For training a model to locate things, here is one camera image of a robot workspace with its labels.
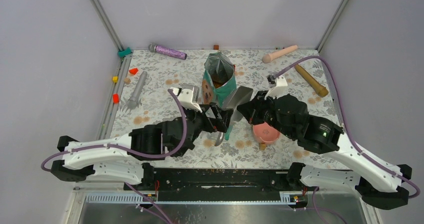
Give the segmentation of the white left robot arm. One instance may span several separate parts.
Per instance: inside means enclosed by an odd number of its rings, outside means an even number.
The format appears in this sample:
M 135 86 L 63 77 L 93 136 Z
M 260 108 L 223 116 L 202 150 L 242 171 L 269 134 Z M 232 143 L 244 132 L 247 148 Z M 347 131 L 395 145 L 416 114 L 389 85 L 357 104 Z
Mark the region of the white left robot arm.
M 124 166 L 123 161 L 164 160 L 182 157 L 195 148 L 195 140 L 202 132 L 225 133 L 234 113 L 221 109 L 216 103 L 193 102 L 193 90 L 168 89 L 180 116 L 171 121 L 145 125 L 115 138 L 79 142 L 70 136 L 61 136 L 59 152 L 46 158 L 41 169 L 61 181 L 80 182 L 88 176 L 139 185 L 148 190 L 155 184 L 154 174 L 142 168 Z

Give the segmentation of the green dog food bag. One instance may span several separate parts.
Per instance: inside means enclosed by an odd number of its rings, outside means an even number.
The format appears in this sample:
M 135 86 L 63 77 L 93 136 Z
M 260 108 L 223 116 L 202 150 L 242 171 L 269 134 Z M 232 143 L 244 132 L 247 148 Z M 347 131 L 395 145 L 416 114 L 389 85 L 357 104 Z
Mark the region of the green dog food bag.
M 208 55 L 201 84 L 203 104 L 224 107 L 225 100 L 236 90 L 235 66 L 222 52 Z

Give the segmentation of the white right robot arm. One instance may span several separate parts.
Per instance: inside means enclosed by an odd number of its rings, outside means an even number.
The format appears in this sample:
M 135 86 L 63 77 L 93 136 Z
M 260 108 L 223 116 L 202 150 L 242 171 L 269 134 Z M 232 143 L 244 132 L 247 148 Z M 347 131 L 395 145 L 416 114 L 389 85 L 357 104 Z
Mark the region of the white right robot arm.
M 342 127 L 327 118 L 311 115 L 307 108 L 306 103 L 292 95 L 276 98 L 266 91 L 259 91 L 252 100 L 237 106 L 250 124 L 266 123 L 305 150 L 346 166 L 341 171 L 293 163 L 286 175 L 291 189 L 342 190 L 381 210 L 407 205 L 410 194 L 402 183 L 411 179 L 410 166 L 393 165 L 376 157 L 354 144 Z

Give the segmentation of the grey plastic scoop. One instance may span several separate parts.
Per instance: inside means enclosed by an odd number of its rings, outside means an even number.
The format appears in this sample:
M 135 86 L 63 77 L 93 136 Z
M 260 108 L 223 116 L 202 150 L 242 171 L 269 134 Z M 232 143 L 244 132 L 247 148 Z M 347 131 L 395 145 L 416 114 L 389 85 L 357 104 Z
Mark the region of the grey plastic scoop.
M 229 97 L 227 97 L 221 106 L 223 110 L 233 110 L 233 114 L 229 120 L 229 127 L 225 133 L 219 132 L 218 137 L 215 142 L 215 146 L 219 146 L 223 140 L 229 140 L 230 133 L 234 127 L 234 125 L 239 122 L 243 115 L 237 111 L 237 106 L 247 103 L 250 101 L 252 97 L 253 89 L 245 86 L 239 86 L 234 92 L 231 93 Z

